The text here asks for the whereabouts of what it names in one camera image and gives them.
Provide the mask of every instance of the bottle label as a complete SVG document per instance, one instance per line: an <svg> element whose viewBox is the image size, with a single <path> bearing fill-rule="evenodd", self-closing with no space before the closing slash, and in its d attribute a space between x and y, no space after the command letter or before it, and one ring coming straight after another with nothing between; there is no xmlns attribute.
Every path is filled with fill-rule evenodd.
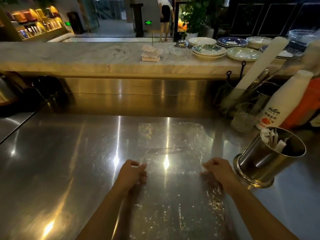
<svg viewBox="0 0 320 240"><path fill-rule="evenodd" d="M259 121L261 126L272 125L279 117L280 111L276 108L269 107L263 111L263 115Z"/></svg>

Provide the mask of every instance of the transparent plastic sheet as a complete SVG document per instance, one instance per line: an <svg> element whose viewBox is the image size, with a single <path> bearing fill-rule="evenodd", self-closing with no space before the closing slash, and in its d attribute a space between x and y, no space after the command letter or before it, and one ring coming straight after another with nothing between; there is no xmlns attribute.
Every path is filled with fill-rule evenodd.
<svg viewBox="0 0 320 240"><path fill-rule="evenodd" d="M147 184L134 203L130 239L235 239L223 191L201 164L213 139L195 123L143 123L138 130L140 162Z"/></svg>

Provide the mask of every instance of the marble ledge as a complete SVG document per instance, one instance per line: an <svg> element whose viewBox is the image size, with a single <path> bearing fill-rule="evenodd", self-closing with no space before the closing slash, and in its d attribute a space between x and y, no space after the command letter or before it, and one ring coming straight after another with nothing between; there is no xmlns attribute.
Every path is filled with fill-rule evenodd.
<svg viewBox="0 0 320 240"><path fill-rule="evenodd" d="M154 43L164 50L160 62L142 61L142 42L128 43L53 43L53 42L1 42L0 70L34 75L78 77L155 77L155 78L226 78L231 70L236 77L241 71L241 62L227 56L213 61L202 61L194 55L186 60L176 60L169 55L173 43ZM252 63L247 63L244 74ZM271 64L270 72L280 65ZM280 72L294 75L302 65L296 64Z"/></svg>

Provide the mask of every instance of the white bottle cap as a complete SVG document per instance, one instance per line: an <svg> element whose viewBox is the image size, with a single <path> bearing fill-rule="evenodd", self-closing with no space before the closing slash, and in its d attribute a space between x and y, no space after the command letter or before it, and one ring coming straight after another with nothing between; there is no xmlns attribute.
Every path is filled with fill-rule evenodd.
<svg viewBox="0 0 320 240"><path fill-rule="evenodd" d="M313 73L306 70L298 70L297 74L294 75L294 78L298 79L311 79Z"/></svg>

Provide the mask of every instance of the stack of plates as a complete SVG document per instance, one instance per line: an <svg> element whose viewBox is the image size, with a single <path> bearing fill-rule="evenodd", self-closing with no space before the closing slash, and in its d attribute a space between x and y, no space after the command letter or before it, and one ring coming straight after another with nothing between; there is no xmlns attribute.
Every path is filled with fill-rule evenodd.
<svg viewBox="0 0 320 240"><path fill-rule="evenodd" d="M260 49L262 46L269 45L273 39L267 37L253 36L248 37L246 40L249 42L248 46L254 49Z"/></svg>
<svg viewBox="0 0 320 240"><path fill-rule="evenodd" d="M267 46L263 46L259 49L259 51L261 53L263 53L266 50ZM288 52L286 49L284 49L283 51L280 52L279 55L277 55L276 59L280 59L280 60L289 60L290 58L292 58L294 55L290 52Z"/></svg>
<svg viewBox="0 0 320 240"><path fill-rule="evenodd" d="M239 61L256 61L260 52L255 49L234 47L226 50L226 55Z"/></svg>
<svg viewBox="0 0 320 240"><path fill-rule="evenodd" d="M223 37L218 38L217 45L227 49L233 47L246 47L248 45L248 41L236 37Z"/></svg>
<svg viewBox="0 0 320 240"><path fill-rule="evenodd" d="M202 44L192 47L192 53L202 60L214 60L223 57L226 49L215 44Z"/></svg>
<svg viewBox="0 0 320 240"><path fill-rule="evenodd" d="M193 47L195 45L201 45L201 44L216 44L217 41L211 38L207 37L195 37L189 39L189 47Z"/></svg>

